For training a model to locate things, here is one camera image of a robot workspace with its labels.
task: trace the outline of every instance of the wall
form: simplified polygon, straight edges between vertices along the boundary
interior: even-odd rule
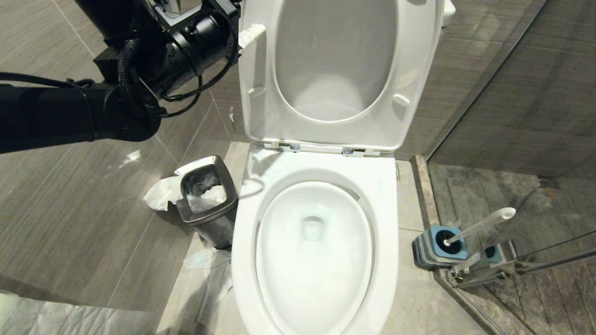
[[[593,155],[594,7],[548,1],[433,162],[558,176]]]
[[[2,1],[0,10],[0,70],[101,80],[91,60],[103,50],[102,38],[74,1]],[[177,226],[177,214],[156,215],[142,198],[178,166],[223,157],[229,143],[207,92],[145,142],[0,155],[0,290],[161,311],[190,235]]]
[[[447,121],[518,25],[532,0],[453,0],[457,13],[439,42],[423,96],[399,159],[425,154]],[[234,141],[248,141],[244,135],[238,69],[212,89],[215,104]],[[235,122],[229,118],[233,107]]]

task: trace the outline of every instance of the toilet seat hinge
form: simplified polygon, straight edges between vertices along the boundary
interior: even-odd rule
[[[346,157],[365,157],[365,156],[379,156],[380,151],[373,149],[361,149],[353,147],[340,147],[337,145],[320,145],[310,143],[284,143],[284,142],[269,142],[264,143],[267,149],[277,149],[283,152],[299,153],[301,151],[309,153],[326,153],[326,154],[341,154]]]

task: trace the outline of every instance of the toilet lid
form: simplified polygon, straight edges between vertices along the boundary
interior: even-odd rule
[[[357,313],[371,276],[373,246],[364,212],[326,182],[286,188],[257,235],[261,294],[286,335],[339,334]]]
[[[442,13],[442,1],[246,2],[241,28],[266,27],[239,60],[247,136],[375,154],[397,149],[424,88]]]

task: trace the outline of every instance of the white plastic sheet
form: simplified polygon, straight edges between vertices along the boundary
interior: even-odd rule
[[[76,306],[0,293],[3,335],[146,335],[153,333],[152,312]]]

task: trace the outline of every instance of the glass panel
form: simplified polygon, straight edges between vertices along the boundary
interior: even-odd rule
[[[536,333],[596,329],[594,12],[593,0],[548,1],[429,161],[441,225],[517,210],[465,239],[482,258],[456,280]],[[517,257],[491,260],[507,241]]]

